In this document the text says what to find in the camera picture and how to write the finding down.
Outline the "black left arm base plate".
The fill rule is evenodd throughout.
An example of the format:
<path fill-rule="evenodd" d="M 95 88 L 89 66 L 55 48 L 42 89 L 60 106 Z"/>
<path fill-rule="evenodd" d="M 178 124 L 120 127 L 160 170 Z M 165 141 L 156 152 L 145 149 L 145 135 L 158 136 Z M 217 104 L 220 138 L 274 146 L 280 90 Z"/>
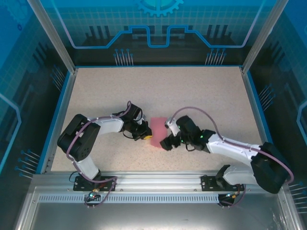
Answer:
<path fill-rule="evenodd" d="M 99 192 L 107 192 L 113 185 L 114 180 L 105 183 L 93 183 L 84 179 L 82 176 L 76 176 L 73 185 L 73 191 L 90 192 L 96 189 Z"/>

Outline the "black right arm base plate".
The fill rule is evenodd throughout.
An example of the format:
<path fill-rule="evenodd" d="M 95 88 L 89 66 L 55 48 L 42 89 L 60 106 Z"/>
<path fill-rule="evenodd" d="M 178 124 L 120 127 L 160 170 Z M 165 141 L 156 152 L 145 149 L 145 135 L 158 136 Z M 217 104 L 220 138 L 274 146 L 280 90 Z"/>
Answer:
<path fill-rule="evenodd" d="M 203 192 L 242 192 L 245 190 L 243 184 L 229 184 L 223 177 L 204 175 L 201 177 L 201 189 Z"/>

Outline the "aluminium enclosure post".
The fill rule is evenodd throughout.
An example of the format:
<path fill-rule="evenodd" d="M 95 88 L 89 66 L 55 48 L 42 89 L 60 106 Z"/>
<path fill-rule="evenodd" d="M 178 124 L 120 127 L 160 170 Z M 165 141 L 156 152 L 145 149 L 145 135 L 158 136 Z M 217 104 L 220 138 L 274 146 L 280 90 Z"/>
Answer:
<path fill-rule="evenodd" d="M 251 50 L 249 51 L 247 58 L 245 59 L 241 72 L 243 75 L 247 74 L 251 65 L 255 61 L 257 55 L 259 54 L 261 48 L 266 42 L 268 36 L 271 34 L 276 22 L 281 16 L 283 10 L 285 9 L 289 0 L 276 0 L 275 5 L 273 6 L 267 20 L 265 21 L 255 43 L 253 44 Z"/>
<path fill-rule="evenodd" d="M 42 3 L 40 0 L 27 0 L 27 2 L 46 32 L 59 57 L 63 61 L 65 67 L 71 74 L 74 74 L 76 67 Z"/>

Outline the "grey metal panel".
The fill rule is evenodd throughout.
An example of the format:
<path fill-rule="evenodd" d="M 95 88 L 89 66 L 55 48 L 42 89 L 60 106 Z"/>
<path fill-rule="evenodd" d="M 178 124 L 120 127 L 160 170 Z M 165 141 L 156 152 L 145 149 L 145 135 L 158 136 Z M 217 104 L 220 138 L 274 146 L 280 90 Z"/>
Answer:
<path fill-rule="evenodd" d="M 27 196 L 13 230 L 307 230 L 287 190 L 252 190 L 235 206 L 38 203 L 45 194 Z"/>

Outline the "long aluminium mounting rail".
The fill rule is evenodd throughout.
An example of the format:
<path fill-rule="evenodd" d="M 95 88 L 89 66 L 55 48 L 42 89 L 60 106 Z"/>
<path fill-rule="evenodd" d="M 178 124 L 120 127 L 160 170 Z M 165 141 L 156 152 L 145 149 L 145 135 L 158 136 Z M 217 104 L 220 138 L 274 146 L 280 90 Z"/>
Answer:
<path fill-rule="evenodd" d="M 70 172 L 36 174 L 30 184 L 31 190 L 49 193 L 72 192 L 74 176 Z M 209 171 L 104 171 L 103 176 L 117 176 L 115 192 L 124 193 L 200 193 L 201 176 L 214 176 Z"/>

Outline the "aluminium side rail blue trim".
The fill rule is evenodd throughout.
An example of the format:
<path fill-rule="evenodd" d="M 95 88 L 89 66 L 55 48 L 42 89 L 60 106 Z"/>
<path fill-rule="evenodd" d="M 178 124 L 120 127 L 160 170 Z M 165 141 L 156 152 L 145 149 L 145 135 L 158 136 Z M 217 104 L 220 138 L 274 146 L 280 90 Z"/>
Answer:
<path fill-rule="evenodd" d="M 245 87 L 245 90 L 248 96 L 248 101 L 249 101 L 249 104 L 252 109 L 253 116 L 256 122 L 256 126 L 258 129 L 260 139 L 263 143 L 264 142 L 273 143 L 272 136 L 270 134 L 268 124 L 267 124 L 263 109 L 261 107 L 260 99 L 258 97 L 258 93 L 256 91 L 256 87 L 251 77 L 251 74 L 249 71 L 244 72 L 242 68 L 240 68 L 240 72 L 241 72 L 244 87 Z"/>
<path fill-rule="evenodd" d="M 47 138 L 43 146 L 43 150 L 40 156 L 38 166 L 36 168 L 36 174 L 44 174 L 48 169 L 49 159 L 53 158 L 57 149 L 57 140 L 61 134 L 63 123 L 65 120 L 66 112 L 68 109 L 69 101 L 71 98 L 72 90 L 76 80 L 77 71 L 72 74 L 67 73 L 62 90 L 59 95 L 57 106 L 50 124 Z"/>

